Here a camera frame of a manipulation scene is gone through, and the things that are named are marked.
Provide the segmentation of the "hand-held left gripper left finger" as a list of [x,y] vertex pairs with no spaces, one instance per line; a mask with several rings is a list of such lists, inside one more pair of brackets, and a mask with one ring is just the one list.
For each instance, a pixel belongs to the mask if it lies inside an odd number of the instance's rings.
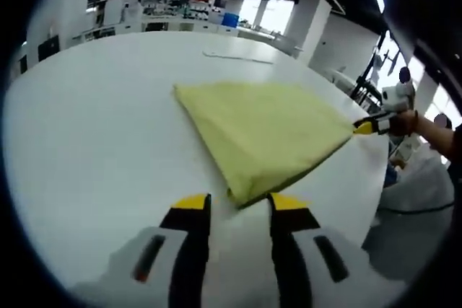
[[87,307],[200,307],[211,202],[207,193],[180,199],[159,226],[141,230],[110,255],[104,274],[72,294]]

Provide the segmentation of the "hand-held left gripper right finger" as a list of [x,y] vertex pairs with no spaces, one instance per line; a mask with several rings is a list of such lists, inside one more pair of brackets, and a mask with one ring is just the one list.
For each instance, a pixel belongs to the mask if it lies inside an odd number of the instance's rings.
[[369,255],[320,226],[307,203],[269,193],[271,258],[281,307],[389,307],[393,282]]

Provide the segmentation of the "person's right hand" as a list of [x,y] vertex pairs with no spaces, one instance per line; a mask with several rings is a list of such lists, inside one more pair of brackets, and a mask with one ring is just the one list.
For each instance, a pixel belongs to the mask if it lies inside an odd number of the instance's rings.
[[419,113],[416,110],[407,110],[390,118],[389,134],[392,136],[410,136],[418,126]]

